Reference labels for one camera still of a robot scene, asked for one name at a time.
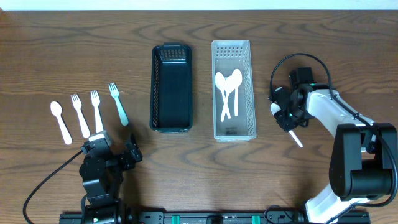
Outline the white plastic spoon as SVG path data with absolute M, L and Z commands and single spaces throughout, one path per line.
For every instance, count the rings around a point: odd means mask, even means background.
M 228 107 L 228 97 L 226 96 L 226 92 L 225 92 L 226 79 L 223 76 L 223 74 L 220 72 L 217 72 L 215 74 L 215 85 L 220 90 L 221 96 L 223 99 L 223 109 L 221 112 L 221 119 L 220 119 L 221 122 L 223 122 L 225 116 L 227 116 L 227 118 L 230 119 L 231 115 L 230 115 L 229 107 Z
M 239 69 L 235 69 L 232 73 L 232 76 L 234 77 L 234 92 L 235 92 L 235 97 L 234 97 L 234 115 L 237 116 L 239 112 L 239 93 L 238 89 L 239 86 L 242 84 L 243 76 L 242 73 Z
M 276 103 L 272 103 L 270 106 L 270 109 L 271 109 L 272 115 L 275 115 L 276 112 L 280 111 L 280 106 L 277 105 Z M 290 130 L 289 134 L 294 139 L 294 141 L 298 144 L 299 147 L 303 147 L 302 142 L 300 141 L 300 139 L 297 137 L 297 135 L 294 133 L 293 130 Z
M 225 117 L 228 119 L 231 118 L 231 114 L 229 111 L 229 106 L 228 106 L 228 100 L 229 100 L 229 94 L 234 91 L 235 89 L 235 77 L 234 75 L 229 76 L 228 78 L 225 79 L 224 82 L 224 97 L 223 97 L 223 110 L 221 112 L 221 122 L 224 121 Z

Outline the mint green fork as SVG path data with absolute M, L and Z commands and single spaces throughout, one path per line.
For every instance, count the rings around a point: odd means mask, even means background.
M 116 104 L 116 107 L 118 110 L 119 119 L 121 121 L 121 124 L 123 126 L 127 126 L 129 124 L 129 120 L 128 120 L 127 114 L 122 106 L 121 100 L 119 99 L 119 90 L 115 83 L 109 83 L 108 86 L 109 86 L 110 94 L 115 100 L 115 104 Z

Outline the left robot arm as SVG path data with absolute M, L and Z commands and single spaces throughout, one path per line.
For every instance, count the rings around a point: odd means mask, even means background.
M 89 137 L 81 150 L 85 155 L 80 176 L 86 195 L 81 200 L 82 223 L 137 223 L 137 215 L 119 197 L 123 172 L 135 168 L 143 155 L 135 136 L 130 135 L 125 149 L 113 154 L 108 134 Z

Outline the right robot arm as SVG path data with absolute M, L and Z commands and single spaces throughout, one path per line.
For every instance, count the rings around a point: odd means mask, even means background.
M 316 83 L 310 67 L 289 74 L 290 88 L 271 92 L 271 112 L 287 133 L 317 119 L 334 138 L 329 183 L 303 210 L 280 209 L 286 223 L 369 223 L 357 207 L 383 207 L 397 193 L 397 130 L 345 102 L 331 83 Z

